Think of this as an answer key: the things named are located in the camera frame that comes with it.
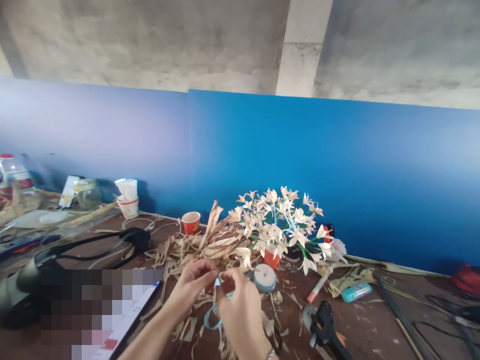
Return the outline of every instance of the glue stick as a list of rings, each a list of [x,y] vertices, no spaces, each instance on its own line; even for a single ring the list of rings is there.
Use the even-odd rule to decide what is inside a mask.
[[[315,287],[311,291],[310,295],[306,298],[306,300],[311,304],[314,302],[315,298],[317,297],[318,293],[324,286],[325,282],[327,281],[328,276],[322,276],[322,278],[316,283]]]
[[[346,288],[341,292],[341,297],[346,303],[351,303],[352,301],[361,298],[372,292],[372,287],[366,282],[361,282],[355,286]]]

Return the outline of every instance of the marker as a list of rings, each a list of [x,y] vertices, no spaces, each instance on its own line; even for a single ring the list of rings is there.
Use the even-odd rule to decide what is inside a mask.
[[[320,289],[324,286],[325,282],[327,281],[329,277],[328,276],[323,276],[315,285],[313,290],[311,291],[310,295],[306,298],[306,300],[311,304],[314,302],[315,298],[317,297],[318,293],[320,292]]]

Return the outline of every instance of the scissors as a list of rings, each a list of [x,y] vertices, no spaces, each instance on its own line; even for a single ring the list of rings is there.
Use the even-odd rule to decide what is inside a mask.
[[[40,245],[50,244],[60,240],[61,235],[42,235],[37,237],[21,237],[10,242],[4,242],[0,245],[0,261],[8,258],[10,255],[24,253],[28,249]]]

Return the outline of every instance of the hand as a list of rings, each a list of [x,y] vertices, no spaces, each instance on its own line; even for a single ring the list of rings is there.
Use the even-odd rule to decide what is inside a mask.
[[[190,313],[200,291],[205,289],[209,293],[214,289],[218,275],[219,271],[210,259],[203,258],[188,264],[162,310],[174,314],[175,325],[178,325]]]
[[[222,286],[216,287],[216,301],[226,337],[240,360],[264,360],[272,345],[264,333],[262,298],[257,287],[238,268],[224,272],[221,278],[235,284],[231,299],[225,296]]]

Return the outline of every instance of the concrete pillar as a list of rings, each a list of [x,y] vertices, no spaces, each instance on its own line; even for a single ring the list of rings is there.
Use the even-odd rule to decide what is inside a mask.
[[[276,95],[312,97],[333,0],[290,0]]]

